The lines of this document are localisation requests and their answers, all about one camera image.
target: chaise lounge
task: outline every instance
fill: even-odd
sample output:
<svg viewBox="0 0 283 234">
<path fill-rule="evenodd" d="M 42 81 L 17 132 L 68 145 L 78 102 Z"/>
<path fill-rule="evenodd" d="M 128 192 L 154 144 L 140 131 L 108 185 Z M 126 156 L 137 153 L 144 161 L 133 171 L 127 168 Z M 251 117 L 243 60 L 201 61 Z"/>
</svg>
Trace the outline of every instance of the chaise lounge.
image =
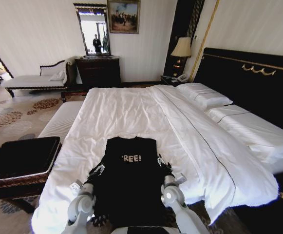
<svg viewBox="0 0 283 234">
<path fill-rule="evenodd" d="M 40 66 L 40 74 L 19 76 L 11 80 L 3 82 L 2 86 L 14 97 L 14 89 L 67 89 L 74 83 L 76 78 L 75 58 L 71 57 L 62 60 L 53 65 Z M 53 79 L 53 76 L 64 71 L 61 78 Z"/>
</svg>

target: mirror frame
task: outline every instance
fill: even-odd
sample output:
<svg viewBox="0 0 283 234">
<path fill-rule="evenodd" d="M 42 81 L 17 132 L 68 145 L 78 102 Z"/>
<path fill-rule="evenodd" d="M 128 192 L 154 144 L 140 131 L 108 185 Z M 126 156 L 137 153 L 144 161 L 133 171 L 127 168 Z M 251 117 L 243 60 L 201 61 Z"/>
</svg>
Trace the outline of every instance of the mirror frame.
<svg viewBox="0 0 283 234">
<path fill-rule="evenodd" d="M 110 56 L 111 55 L 111 48 L 110 48 L 110 36 L 109 36 L 109 23 L 108 23 L 108 12 L 107 12 L 107 5 L 106 4 L 92 4 L 92 3 L 73 3 L 75 10 L 76 10 L 76 15 L 77 15 L 77 19 L 78 19 L 78 23 L 79 23 L 79 27 L 81 29 L 81 34 L 82 34 L 82 38 L 83 38 L 83 43 L 84 43 L 84 47 L 85 47 L 85 51 L 86 51 L 86 56 Z M 86 46 L 86 42 L 85 42 L 85 37 L 84 37 L 84 33 L 82 30 L 82 25 L 81 25 L 81 18 L 79 16 L 78 13 L 78 8 L 102 8 L 104 9 L 104 18 L 106 21 L 106 28 L 107 28 L 107 42 L 108 42 L 108 53 L 104 53 L 104 54 L 89 54 L 88 53 L 88 49 Z"/>
</svg>

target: black vest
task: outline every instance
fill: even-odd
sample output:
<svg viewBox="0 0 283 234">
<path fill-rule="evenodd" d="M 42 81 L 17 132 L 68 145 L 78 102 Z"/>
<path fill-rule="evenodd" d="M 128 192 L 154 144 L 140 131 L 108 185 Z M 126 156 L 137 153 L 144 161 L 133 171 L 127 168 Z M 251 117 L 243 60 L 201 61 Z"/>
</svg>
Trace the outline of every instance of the black vest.
<svg viewBox="0 0 283 234">
<path fill-rule="evenodd" d="M 164 175 L 157 162 L 156 141 L 108 139 L 101 163 L 105 169 L 94 181 L 96 218 L 106 215 L 116 228 L 162 226 Z"/>
</svg>

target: bench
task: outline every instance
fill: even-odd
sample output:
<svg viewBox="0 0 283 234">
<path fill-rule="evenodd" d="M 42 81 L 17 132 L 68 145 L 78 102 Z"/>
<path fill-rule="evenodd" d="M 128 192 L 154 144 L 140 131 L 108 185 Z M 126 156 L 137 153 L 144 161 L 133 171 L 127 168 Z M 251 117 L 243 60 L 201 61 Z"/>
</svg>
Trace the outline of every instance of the bench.
<svg viewBox="0 0 283 234">
<path fill-rule="evenodd" d="M 38 137 L 60 137 L 61 143 L 67 136 L 83 101 L 68 101 L 62 104 Z"/>
<path fill-rule="evenodd" d="M 76 71 L 76 57 L 62 60 L 53 65 L 40 66 L 40 74 L 19 76 L 14 79 L 6 80 L 2 86 L 9 92 L 13 98 L 15 89 L 32 89 L 32 90 L 64 90 L 74 84 Z M 50 80 L 53 74 L 64 71 L 63 80 Z"/>
</svg>

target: lamp shade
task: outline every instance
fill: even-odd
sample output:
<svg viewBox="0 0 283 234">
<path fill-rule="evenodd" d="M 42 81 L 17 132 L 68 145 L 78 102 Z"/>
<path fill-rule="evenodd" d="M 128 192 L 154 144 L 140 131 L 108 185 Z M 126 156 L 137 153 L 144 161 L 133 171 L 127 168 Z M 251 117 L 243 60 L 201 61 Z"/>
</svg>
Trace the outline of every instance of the lamp shade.
<svg viewBox="0 0 283 234">
<path fill-rule="evenodd" d="M 177 45 L 171 55 L 176 57 L 190 57 L 191 48 L 190 48 L 191 38 L 179 38 Z"/>
</svg>

